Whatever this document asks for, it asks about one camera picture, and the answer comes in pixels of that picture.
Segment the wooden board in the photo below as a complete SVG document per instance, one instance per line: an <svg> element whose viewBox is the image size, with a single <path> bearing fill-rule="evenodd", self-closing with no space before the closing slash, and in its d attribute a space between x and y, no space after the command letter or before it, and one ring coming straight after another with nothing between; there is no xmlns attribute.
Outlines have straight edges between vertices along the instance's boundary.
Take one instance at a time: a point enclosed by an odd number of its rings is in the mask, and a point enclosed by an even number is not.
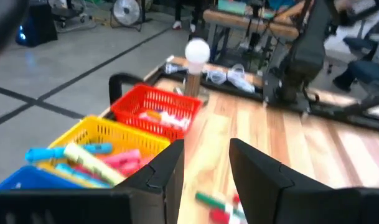
<svg viewBox="0 0 379 224"><path fill-rule="evenodd" d="M186 63L182 58L169 61ZM248 80L260 83L251 74ZM172 91L179 84L161 80L156 86ZM353 100L321 93L322 99L336 103ZM313 116L302 120L298 114L264 108L254 101L212 91L208 105L201 109L185 137L185 179L179 224L211 223L209 208L195 200L196 191L226 201L235 193L228 157L230 138L239 138L334 188L379 187L378 132Z"/></svg>
<svg viewBox="0 0 379 224"><path fill-rule="evenodd" d="M243 29L247 29L248 27L248 19L245 19L243 16L235 16L232 14L227 14L223 12L217 12L217 11L211 11L207 9L203 13L203 18L206 22L210 21L218 21L218 23L224 23L228 27L229 26L236 26L236 27L242 27ZM253 32L256 31L262 31L266 27L266 23L259 24L258 21L253 21L250 26L250 30ZM269 28L272 30L274 35L280 35L289 37L290 39L295 39L299 33L296 28L279 25L276 23L270 23Z"/></svg>

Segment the light bulb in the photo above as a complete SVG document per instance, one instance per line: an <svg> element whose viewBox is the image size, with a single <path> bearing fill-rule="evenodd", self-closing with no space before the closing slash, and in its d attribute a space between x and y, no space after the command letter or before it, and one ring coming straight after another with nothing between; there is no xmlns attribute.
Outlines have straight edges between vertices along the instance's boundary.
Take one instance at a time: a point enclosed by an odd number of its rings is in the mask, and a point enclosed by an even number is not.
<svg viewBox="0 0 379 224"><path fill-rule="evenodd" d="M210 58L210 47L203 39L194 38L185 48L185 57L188 61L188 72L200 75L204 64Z"/></svg>

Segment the concrete floor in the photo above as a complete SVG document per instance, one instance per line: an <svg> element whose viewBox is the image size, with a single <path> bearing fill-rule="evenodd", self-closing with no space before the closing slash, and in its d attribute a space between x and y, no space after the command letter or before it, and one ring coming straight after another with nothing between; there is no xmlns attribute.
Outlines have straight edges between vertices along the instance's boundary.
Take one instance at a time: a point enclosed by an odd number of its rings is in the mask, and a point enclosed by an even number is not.
<svg viewBox="0 0 379 224"><path fill-rule="evenodd" d="M170 25L97 26L32 49L11 44L0 56L0 182L26 164L30 147L48 146L82 116L107 108L110 75L144 77L168 56L183 56L188 33ZM330 79L321 72L315 85L330 89Z"/></svg>

